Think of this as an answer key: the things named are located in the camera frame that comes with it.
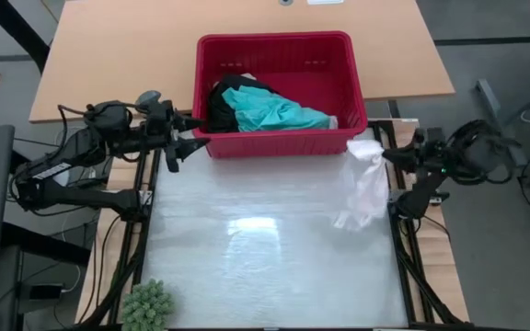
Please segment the black garment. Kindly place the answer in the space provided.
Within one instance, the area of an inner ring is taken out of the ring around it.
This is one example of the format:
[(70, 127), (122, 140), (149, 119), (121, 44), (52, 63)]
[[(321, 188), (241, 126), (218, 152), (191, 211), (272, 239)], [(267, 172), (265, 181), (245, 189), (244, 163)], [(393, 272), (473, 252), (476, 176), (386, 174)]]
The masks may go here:
[(249, 74), (226, 74), (215, 83), (207, 98), (208, 120), (207, 131), (210, 133), (238, 132), (235, 111), (223, 98), (228, 88), (237, 91), (241, 86), (256, 87), (272, 93), (277, 93), (270, 86), (257, 81)]

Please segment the green artificial plant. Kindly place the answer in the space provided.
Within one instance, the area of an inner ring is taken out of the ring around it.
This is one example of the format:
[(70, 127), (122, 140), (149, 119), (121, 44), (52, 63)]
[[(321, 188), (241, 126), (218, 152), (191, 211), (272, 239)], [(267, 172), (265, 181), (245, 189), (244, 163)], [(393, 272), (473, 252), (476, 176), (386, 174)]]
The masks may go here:
[(136, 284), (123, 301), (121, 331), (166, 331), (174, 311), (174, 299), (162, 280)]

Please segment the teal garment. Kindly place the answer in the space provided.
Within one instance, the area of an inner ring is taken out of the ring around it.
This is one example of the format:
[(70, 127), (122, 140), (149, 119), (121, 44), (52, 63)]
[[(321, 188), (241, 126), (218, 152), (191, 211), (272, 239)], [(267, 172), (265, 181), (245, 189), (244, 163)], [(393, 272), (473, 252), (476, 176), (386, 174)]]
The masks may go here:
[(324, 112), (256, 87), (228, 88), (225, 102), (233, 108), (241, 132), (329, 130)]

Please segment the clear spray bottle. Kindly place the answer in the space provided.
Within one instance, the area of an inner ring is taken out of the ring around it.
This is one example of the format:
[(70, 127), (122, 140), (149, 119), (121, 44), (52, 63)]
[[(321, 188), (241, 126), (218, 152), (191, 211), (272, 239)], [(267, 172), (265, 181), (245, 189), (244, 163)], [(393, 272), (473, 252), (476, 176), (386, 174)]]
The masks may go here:
[(156, 90), (143, 92), (135, 101), (136, 108), (140, 111), (148, 110), (154, 104), (157, 104), (161, 98), (161, 93)]

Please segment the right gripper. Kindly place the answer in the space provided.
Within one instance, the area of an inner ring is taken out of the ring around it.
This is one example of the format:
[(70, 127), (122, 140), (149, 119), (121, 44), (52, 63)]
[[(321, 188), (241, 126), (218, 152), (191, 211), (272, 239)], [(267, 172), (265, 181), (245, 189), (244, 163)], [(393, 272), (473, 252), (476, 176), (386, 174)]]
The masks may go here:
[(382, 156), (400, 170), (413, 170), (415, 156), (416, 177), (436, 174), (448, 177), (446, 141), (442, 128), (417, 128), (413, 135), (413, 147), (387, 149)]

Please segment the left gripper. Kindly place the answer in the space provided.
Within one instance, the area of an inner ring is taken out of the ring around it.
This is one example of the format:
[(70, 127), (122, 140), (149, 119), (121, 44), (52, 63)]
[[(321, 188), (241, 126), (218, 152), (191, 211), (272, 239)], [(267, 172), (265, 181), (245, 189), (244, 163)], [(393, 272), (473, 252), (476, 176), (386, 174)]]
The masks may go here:
[(143, 106), (146, 111), (144, 131), (154, 147), (163, 149), (169, 172), (178, 173), (179, 161), (184, 161), (211, 141), (210, 138), (181, 138), (179, 131), (198, 129), (203, 120), (176, 113), (169, 100), (149, 100)]

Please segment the grey metal desk leg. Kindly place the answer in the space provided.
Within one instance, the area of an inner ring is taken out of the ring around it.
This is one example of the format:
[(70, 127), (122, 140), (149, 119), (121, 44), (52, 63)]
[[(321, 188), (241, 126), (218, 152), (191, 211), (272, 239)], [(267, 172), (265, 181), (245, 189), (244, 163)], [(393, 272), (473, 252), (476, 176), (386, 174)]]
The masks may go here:
[[(514, 139), (516, 137), (513, 127), (502, 117), (502, 108), (500, 101), (496, 98), (489, 82), (486, 79), (479, 79), (475, 88), (480, 96), (482, 103), (489, 113), (489, 121), (504, 138)], [(509, 155), (513, 160), (515, 167), (526, 165), (526, 157), (520, 144), (508, 147)]]

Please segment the light wooden desk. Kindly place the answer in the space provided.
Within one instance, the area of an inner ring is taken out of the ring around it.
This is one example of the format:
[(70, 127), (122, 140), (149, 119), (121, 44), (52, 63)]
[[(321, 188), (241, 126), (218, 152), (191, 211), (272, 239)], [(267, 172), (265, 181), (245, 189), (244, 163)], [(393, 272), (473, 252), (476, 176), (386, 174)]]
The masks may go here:
[(416, 0), (70, 0), (29, 119), (56, 122), (59, 105), (133, 101), (147, 90), (187, 110), (201, 37), (327, 30), (350, 36), (368, 99), (455, 91)]

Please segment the black metal beam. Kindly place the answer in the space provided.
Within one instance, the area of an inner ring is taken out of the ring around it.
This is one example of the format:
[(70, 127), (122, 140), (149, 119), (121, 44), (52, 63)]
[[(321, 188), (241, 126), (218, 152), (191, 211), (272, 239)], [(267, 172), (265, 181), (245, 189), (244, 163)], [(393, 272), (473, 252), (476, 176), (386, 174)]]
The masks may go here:
[(8, 0), (0, 0), (0, 27), (27, 52), (42, 74), (50, 47)]

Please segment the black aluminium frame rail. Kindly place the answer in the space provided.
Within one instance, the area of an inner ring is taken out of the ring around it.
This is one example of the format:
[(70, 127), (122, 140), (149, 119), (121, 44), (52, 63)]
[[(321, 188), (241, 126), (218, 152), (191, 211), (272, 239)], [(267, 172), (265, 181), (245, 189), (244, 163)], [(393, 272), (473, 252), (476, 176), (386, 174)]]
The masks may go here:
[[(151, 177), (149, 188), (146, 190), (141, 190), (143, 192), (141, 201), (143, 202), (147, 212), (150, 212), (153, 208), (152, 194), (156, 188), (158, 166), (161, 161), (161, 152), (159, 150), (154, 150), (151, 152), (151, 154), (154, 155), (153, 176)], [(107, 327), (118, 326), (119, 322), (121, 322), (121, 309), (124, 298), (132, 291), (134, 285), (141, 281), (142, 277), (142, 268), (146, 253), (150, 222), (146, 220), (139, 224), (142, 225), (142, 229), (140, 231), (139, 242), (134, 255), (132, 256), (132, 260), (127, 264), (126, 269), (120, 274), (118, 280), (112, 286), (101, 306), (97, 308), (85, 322), (80, 324), (75, 322), (75, 326), (78, 329), (92, 330), (97, 326), (103, 325)]]
[(402, 214), (399, 199), (406, 195), (404, 172), (394, 165), (387, 171), (390, 198), (389, 228), (397, 258), (397, 271), (409, 330), (453, 331), (465, 324), (439, 298), (426, 280), (414, 219)]

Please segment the red plastic laundry bin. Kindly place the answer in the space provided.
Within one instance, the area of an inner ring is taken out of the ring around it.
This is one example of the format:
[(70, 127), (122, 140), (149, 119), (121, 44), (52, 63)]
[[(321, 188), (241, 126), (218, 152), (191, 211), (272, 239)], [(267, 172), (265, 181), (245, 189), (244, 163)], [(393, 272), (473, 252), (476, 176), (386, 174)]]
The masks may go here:
[[(228, 74), (258, 82), (338, 120), (334, 130), (211, 133), (209, 94)], [(341, 154), (368, 118), (350, 36), (342, 31), (211, 34), (197, 43), (192, 115), (212, 158)]]

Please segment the black power adapter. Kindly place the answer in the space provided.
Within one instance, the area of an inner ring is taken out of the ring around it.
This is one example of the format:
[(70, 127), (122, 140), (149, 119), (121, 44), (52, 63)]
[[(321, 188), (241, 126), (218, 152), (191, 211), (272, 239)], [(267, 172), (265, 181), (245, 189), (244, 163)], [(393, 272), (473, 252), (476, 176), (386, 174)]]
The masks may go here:
[(40, 284), (29, 288), (28, 298), (31, 301), (58, 300), (62, 294), (63, 286), (61, 284)]

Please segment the pale pink small garment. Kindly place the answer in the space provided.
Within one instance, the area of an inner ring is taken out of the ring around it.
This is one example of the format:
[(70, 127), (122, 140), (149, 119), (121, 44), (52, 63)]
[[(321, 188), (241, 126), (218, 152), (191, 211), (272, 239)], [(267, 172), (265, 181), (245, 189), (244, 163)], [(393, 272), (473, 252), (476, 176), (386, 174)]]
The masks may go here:
[(361, 231), (385, 216), (390, 190), (384, 151), (375, 140), (347, 141), (335, 228)]

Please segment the light wooden side board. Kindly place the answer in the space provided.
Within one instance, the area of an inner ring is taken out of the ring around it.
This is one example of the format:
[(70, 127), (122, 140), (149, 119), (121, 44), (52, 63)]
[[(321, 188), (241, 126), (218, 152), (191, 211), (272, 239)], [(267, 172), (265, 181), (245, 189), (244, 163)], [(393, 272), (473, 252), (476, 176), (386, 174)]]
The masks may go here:
[[(393, 122), (397, 147), (411, 141), (413, 133), (419, 127), (416, 119), (400, 119)], [(426, 216), (445, 227), (441, 206), (429, 206)], [(450, 240), (446, 232), (431, 220), (423, 218), (421, 228), (416, 233), (421, 253), (422, 266), (427, 282), (448, 307), (451, 313), (462, 321), (469, 321), (464, 295), (455, 265)], [(420, 294), (411, 277), (415, 313), (421, 314)]]
[[(109, 169), (111, 190), (149, 188), (153, 176), (154, 155), (129, 154), (137, 163), (113, 159)], [(133, 259), (142, 225), (127, 223), (112, 209), (100, 211), (93, 247), (84, 276), (75, 322), (83, 323), (99, 308), (120, 274)]]

